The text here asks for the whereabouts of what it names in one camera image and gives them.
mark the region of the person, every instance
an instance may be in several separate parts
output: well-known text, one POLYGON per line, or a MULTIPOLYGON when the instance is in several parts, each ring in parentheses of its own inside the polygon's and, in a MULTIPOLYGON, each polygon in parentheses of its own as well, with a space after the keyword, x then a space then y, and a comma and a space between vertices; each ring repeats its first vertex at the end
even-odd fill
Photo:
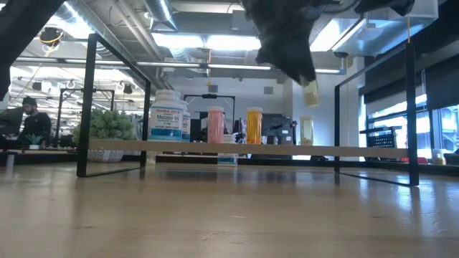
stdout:
POLYGON ((51 119, 48 114, 38 112, 37 101, 32 97, 25 97, 22 100, 24 112, 29 117, 24 121, 24 129, 19 134, 18 142, 20 145, 30 145, 30 140, 27 136, 42 136, 40 144, 43 147, 49 142, 51 133, 51 119))

